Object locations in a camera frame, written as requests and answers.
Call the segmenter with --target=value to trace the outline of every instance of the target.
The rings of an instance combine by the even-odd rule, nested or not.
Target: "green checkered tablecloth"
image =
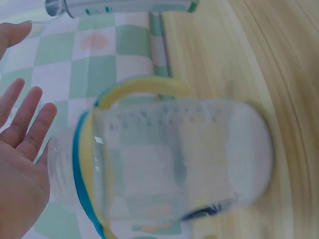
[[[48,138],[58,129],[74,126],[99,93],[115,82],[140,75],[169,76],[161,18],[158,14],[125,13],[70,19],[64,15],[48,24],[35,24],[30,36],[9,49],[0,61],[0,93],[16,78],[26,86],[8,123],[32,86],[43,89],[38,110],[54,102],[57,117]],[[135,104],[154,95],[130,96],[118,102]],[[157,229],[112,224],[119,239],[184,239],[191,237],[180,224]],[[98,239],[83,212],[74,213],[53,196],[24,239]]]

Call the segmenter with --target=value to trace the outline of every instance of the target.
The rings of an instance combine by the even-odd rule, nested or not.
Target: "hand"
[[[0,58],[8,47],[20,43],[31,28],[31,22],[0,24]],[[24,80],[17,79],[0,97],[0,127],[7,121],[23,86]],[[20,239],[36,222],[49,199],[47,149],[36,164],[33,161],[55,118],[55,105],[45,104],[27,132],[41,96],[41,88],[33,87],[9,128],[0,133],[1,239]]]

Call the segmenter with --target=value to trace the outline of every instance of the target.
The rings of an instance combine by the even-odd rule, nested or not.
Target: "table surface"
[[[253,206],[195,222],[194,238],[319,238],[319,1],[202,0],[164,15],[172,75],[192,95],[254,106],[275,172]]]

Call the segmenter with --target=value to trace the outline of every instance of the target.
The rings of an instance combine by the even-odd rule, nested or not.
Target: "transparent cup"
[[[214,216],[249,206],[271,178],[269,132],[244,103],[187,99],[95,110],[92,129],[94,204],[106,221]],[[56,198],[81,208],[73,137],[70,129],[51,140],[49,177]]]

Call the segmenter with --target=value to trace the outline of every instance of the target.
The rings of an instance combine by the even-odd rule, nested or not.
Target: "baby bottle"
[[[178,100],[110,109],[129,93]],[[84,210],[102,237],[109,221],[161,225],[249,206],[266,190],[273,150],[252,107],[188,99],[180,81],[145,77],[109,88],[75,129],[49,144],[54,196]]]

